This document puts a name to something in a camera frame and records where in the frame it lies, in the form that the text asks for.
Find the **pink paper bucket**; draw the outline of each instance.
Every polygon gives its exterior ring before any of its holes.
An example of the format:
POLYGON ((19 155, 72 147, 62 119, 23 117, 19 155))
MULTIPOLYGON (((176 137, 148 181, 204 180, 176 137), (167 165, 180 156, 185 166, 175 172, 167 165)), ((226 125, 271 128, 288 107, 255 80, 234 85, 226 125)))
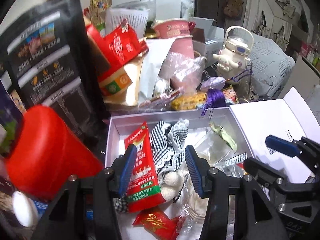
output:
POLYGON ((186 57, 195 58, 193 52, 192 36, 177 37, 170 48, 170 52, 176 52, 185 55, 186 57))
POLYGON ((153 26, 161 39, 190 35, 188 21, 183 18, 169 19, 153 26))

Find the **screw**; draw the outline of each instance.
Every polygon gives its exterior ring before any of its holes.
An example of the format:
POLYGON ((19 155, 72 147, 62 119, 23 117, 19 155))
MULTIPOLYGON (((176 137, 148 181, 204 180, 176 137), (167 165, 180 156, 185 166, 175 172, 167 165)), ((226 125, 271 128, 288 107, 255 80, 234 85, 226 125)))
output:
POLYGON ((104 173, 105 174, 111 174, 111 173, 113 173, 113 169, 112 168, 105 168, 104 169, 104 173))
POLYGON ((278 206, 278 210, 279 210, 280 212, 285 211, 285 204, 284 204, 284 203, 280 204, 280 205, 278 206))
POLYGON ((280 184, 282 184, 283 183, 283 179, 282 178, 278 178, 277 179, 277 183, 280 185, 280 184))
POLYGON ((243 178, 247 181, 250 182, 252 180, 252 176, 250 174, 246 174, 243 176, 243 178))
POLYGON ((68 178, 69 181, 75 181, 76 179, 78 179, 78 176, 76 174, 72 174, 68 178))
POLYGON ((210 169, 209 169, 209 172, 210 172, 211 174, 213 174, 213 175, 214 175, 214 174, 217 174, 218 171, 219 171, 219 170, 218 170, 217 168, 210 168, 210 169))

